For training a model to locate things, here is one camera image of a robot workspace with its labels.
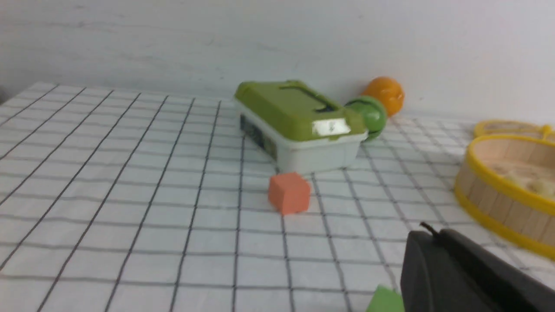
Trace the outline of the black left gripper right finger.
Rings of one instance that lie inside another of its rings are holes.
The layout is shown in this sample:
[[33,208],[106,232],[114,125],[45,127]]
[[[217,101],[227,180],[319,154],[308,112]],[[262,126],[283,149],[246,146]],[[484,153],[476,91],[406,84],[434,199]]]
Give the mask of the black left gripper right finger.
[[446,250],[470,284],[499,312],[552,312],[554,290],[542,285],[453,229],[420,222]]

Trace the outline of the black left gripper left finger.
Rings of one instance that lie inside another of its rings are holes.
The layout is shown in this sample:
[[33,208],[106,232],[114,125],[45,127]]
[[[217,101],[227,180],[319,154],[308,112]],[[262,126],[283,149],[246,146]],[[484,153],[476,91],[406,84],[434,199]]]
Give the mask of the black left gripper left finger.
[[427,232],[411,231],[401,273],[407,312],[501,312]]

